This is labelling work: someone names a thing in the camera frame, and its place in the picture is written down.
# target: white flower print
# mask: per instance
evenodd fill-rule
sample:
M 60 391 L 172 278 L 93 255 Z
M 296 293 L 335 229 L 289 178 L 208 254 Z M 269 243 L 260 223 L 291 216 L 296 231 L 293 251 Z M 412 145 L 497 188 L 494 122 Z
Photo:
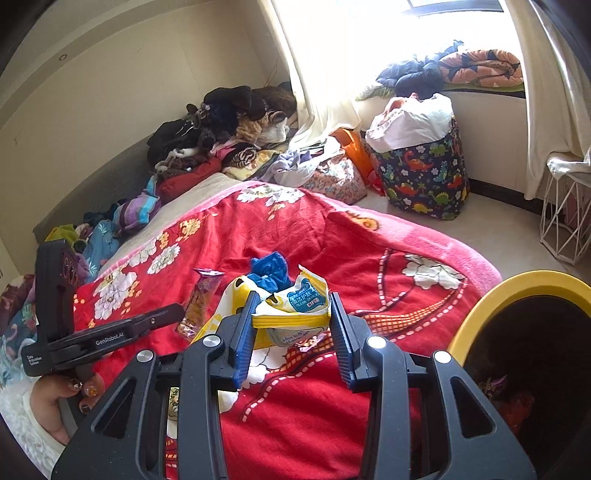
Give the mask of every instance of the white flower print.
M 430 258 L 413 254 L 407 254 L 405 258 L 410 261 L 402 273 L 407 277 L 413 277 L 415 285 L 423 290 L 428 290 L 436 284 L 440 284 L 446 290 L 451 288 L 455 290 L 460 286 L 460 281 L 465 278 L 452 267 Z
M 251 385 L 261 383 L 267 373 L 271 370 L 279 368 L 285 363 L 285 355 L 287 348 L 280 346 L 272 346 L 269 348 L 261 348 L 252 352 L 251 364 L 248 369 L 248 376 L 242 383 L 242 388 L 250 388 Z M 220 413 L 230 410 L 236 400 L 238 400 L 238 392 L 224 392 L 217 393 Z
M 298 189 L 282 187 L 280 185 L 265 184 L 251 189 L 244 189 L 238 195 L 242 203 L 250 203 L 256 199 L 268 198 L 265 206 L 270 207 L 274 203 L 295 203 L 304 196 L 304 192 Z
M 166 247 L 162 250 L 162 253 L 152 260 L 152 264 L 148 269 L 148 275 L 153 275 L 158 273 L 165 267 L 168 267 L 174 262 L 174 259 L 177 258 L 178 253 L 181 251 L 181 248 L 178 244 L 171 245 L 170 247 Z
M 127 274 L 115 270 L 110 277 L 110 282 L 105 284 L 104 288 L 96 292 L 100 292 L 100 298 L 95 303 L 95 319 L 106 320 L 111 316 L 113 310 L 117 310 L 123 305 L 124 300 L 129 296 L 129 289 L 135 282 L 137 274 L 129 272 Z
M 122 275 L 121 271 L 126 266 L 127 265 L 120 265 L 115 270 L 113 270 L 110 274 L 108 274 L 107 276 L 103 277 L 103 279 L 100 281 L 100 283 L 95 288 L 95 290 L 92 293 L 92 295 L 94 297 L 96 297 L 100 293 L 101 294 L 100 296 L 102 297 L 103 296 L 102 292 L 104 290 L 106 290 L 107 288 L 109 288 L 109 286 L 117 279 L 117 277 L 119 275 Z
M 140 263 L 146 262 L 151 255 L 156 253 L 156 238 L 150 240 L 144 245 L 142 250 L 137 252 L 133 257 L 129 259 L 130 267 L 137 267 Z

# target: beige wall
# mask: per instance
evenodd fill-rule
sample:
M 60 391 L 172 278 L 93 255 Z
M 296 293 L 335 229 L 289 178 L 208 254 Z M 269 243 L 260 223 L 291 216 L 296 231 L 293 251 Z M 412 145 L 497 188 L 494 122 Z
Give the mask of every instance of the beige wall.
M 21 272 L 34 268 L 32 228 L 88 175 L 208 91 L 265 83 L 240 7 L 217 0 L 135 24 L 20 104 L 0 130 L 0 236 Z
M 4 290 L 13 279 L 19 275 L 17 268 L 12 263 L 12 258 L 4 247 L 2 238 L 0 238 L 0 291 Z

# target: trash can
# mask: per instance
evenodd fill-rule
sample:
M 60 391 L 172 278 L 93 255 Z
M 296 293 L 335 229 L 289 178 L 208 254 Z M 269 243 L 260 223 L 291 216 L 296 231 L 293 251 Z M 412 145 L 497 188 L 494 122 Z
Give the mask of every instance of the trash can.
M 591 468 L 590 339 L 591 287 L 532 271 L 485 295 L 448 348 L 476 382 L 506 376 L 507 395 L 531 393 L 517 437 L 541 480 Z

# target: white wire stand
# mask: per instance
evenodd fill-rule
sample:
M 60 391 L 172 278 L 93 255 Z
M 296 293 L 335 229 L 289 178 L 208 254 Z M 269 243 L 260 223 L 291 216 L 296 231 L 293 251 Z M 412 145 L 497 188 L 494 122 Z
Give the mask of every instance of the white wire stand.
M 591 173 L 552 175 L 544 193 L 540 242 L 574 265 L 591 244 Z

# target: clothing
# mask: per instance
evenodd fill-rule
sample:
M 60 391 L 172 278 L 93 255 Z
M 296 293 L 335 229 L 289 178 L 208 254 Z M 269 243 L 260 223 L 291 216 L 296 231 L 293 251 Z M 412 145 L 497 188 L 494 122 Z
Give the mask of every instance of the clothing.
M 165 181 L 178 175 L 184 175 L 207 162 L 207 157 L 199 153 L 185 157 L 184 152 L 186 151 L 192 152 L 193 149 L 175 150 L 169 154 L 168 159 L 156 164 L 154 170 L 157 174 L 158 181 Z
M 256 172 L 254 172 L 254 174 L 252 174 L 250 177 L 248 177 L 249 180 L 261 180 L 265 176 L 265 173 L 267 173 L 267 170 L 269 170 L 269 168 L 279 158 L 279 153 L 274 150 L 261 150 L 259 153 L 269 152 L 269 151 L 273 151 L 274 152 L 273 155 L 270 156 L 270 158 L 265 163 L 263 163 L 259 167 L 259 169 Z
M 33 287 L 35 275 L 22 275 L 10 282 L 0 295 L 0 333 L 23 307 Z
M 184 175 L 171 177 L 158 183 L 156 187 L 157 195 L 162 200 L 162 204 L 166 205 L 174 199 L 180 197 L 183 193 L 188 192 L 195 185 L 198 185 L 206 178 L 209 178 L 214 173 L 222 170 L 222 162 L 217 157 L 210 157 L 206 162 L 194 168 L 190 172 L 185 172 Z
M 227 140 L 225 142 L 216 143 L 213 146 L 213 148 L 210 150 L 210 153 L 211 153 L 211 155 L 215 155 L 220 160 L 223 160 L 223 158 L 221 156 L 219 156 L 217 154 L 217 152 L 219 152 L 220 150 L 223 150 L 224 148 L 233 147 L 234 145 L 239 144 L 239 143 L 242 143 L 242 140 L 240 140 L 239 138 L 236 138 L 236 137 L 232 137 L 230 140 Z
M 191 116 L 193 120 L 175 120 L 166 122 L 154 132 L 148 139 L 148 163 L 155 165 L 167 159 L 171 150 L 183 148 L 199 148 L 205 151 L 211 149 L 216 142 L 216 135 L 207 125 L 202 125 L 198 117 Z
M 256 158 L 258 148 L 251 143 L 241 141 L 231 146 L 221 146 L 217 149 L 216 157 L 222 161 L 222 167 L 242 168 Z
M 235 88 L 216 88 L 203 97 L 203 103 L 233 105 L 247 113 L 253 120 L 259 120 L 267 111 L 267 103 L 261 94 L 253 92 L 247 85 Z
M 61 238 L 66 240 L 71 247 L 73 247 L 74 243 L 80 239 L 74 225 L 70 223 L 68 225 L 56 226 L 49 235 L 47 235 L 45 241 L 50 242 L 51 240 L 59 240 Z
M 242 168 L 249 165 L 256 159 L 258 148 L 251 144 L 238 144 L 223 160 L 225 167 Z
M 34 284 L 28 293 L 22 308 L 9 320 L 6 331 L 0 337 L 0 387 L 26 377 L 22 370 L 21 348 L 37 340 Z
M 205 105 L 207 112 L 204 123 L 215 133 L 219 140 L 227 140 L 236 133 L 238 127 L 238 109 L 229 103 L 212 103 Z
M 268 85 L 256 88 L 253 92 L 261 95 L 266 101 L 269 111 L 284 112 L 287 117 L 291 117 L 296 112 L 297 101 L 290 82 L 283 82 L 277 87 Z
M 156 215 L 162 202 L 155 189 L 156 178 L 152 177 L 142 193 L 117 208 L 113 216 L 113 228 L 117 235 L 141 230 Z
M 513 87 L 523 84 L 520 60 L 505 50 L 468 50 L 439 60 L 443 80 L 480 87 Z
M 289 127 L 284 112 L 267 112 L 261 119 L 252 120 L 244 115 L 238 121 L 236 136 L 256 145 L 280 143 L 287 139 Z
M 410 96 L 416 93 L 419 100 L 431 98 L 443 87 L 443 76 L 439 71 L 439 60 L 457 52 L 463 42 L 455 40 L 453 45 L 442 52 L 427 55 L 419 60 L 415 55 L 409 60 L 390 64 L 380 72 L 376 81 L 387 88 L 393 88 L 397 96 Z
M 262 181 L 270 181 L 285 187 L 299 187 L 314 174 L 318 165 L 340 151 L 340 144 L 334 137 L 327 137 L 324 152 L 317 157 L 309 151 L 288 150 L 279 155 L 265 174 Z
M 88 245 L 82 254 L 88 264 L 88 281 L 93 281 L 97 277 L 102 266 L 119 249 L 120 242 L 114 237 L 113 228 L 111 220 L 103 220 L 99 222 L 88 240 Z
M 251 273 L 247 277 L 269 293 L 276 293 L 294 285 L 287 274 L 287 262 L 279 252 L 251 259 Z
M 353 205 L 367 195 L 363 178 L 344 153 L 321 162 L 301 188 Z
M 120 205 L 127 202 L 126 199 L 118 200 L 117 203 L 111 204 L 111 207 L 106 212 L 86 212 L 83 217 L 84 223 L 88 223 L 91 227 L 95 227 L 103 220 L 112 220 L 115 211 Z
M 261 150 L 256 154 L 247 165 L 244 167 L 225 167 L 222 170 L 224 175 L 240 181 L 245 181 L 252 178 L 261 168 L 267 163 L 272 162 L 272 159 L 277 155 L 275 150 Z

